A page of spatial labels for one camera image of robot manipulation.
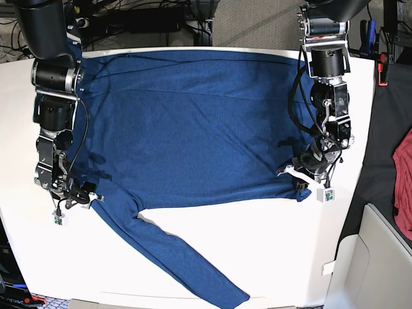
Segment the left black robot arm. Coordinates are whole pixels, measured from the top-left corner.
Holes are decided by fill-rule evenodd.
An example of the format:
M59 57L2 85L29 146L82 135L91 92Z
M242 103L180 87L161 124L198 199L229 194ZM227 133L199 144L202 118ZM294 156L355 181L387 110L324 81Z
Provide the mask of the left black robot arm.
M277 172L291 174L297 191L307 189L311 183L329 188L332 169L353 142L350 95L343 77L351 71L350 20L367 4L367 1L305 1L297 13L302 37L297 75L288 95L288 114L313 142ZM310 95L303 97L313 121L311 127L303 125L294 114L295 95L304 91L304 75L314 80Z

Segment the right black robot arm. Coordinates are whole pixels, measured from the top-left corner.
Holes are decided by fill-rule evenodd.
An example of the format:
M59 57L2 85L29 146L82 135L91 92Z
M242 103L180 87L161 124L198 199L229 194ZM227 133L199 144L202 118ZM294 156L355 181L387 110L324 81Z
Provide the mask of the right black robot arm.
M39 154L35 184L58 201L54 216L63 217L61 206L89 208L104 201L94 183L76 179L75 159L68 158L84 77L82 41L74 5L62 1L13 1L26 45L34 57L31 83L36 92L33 121L41 130L36 141Z

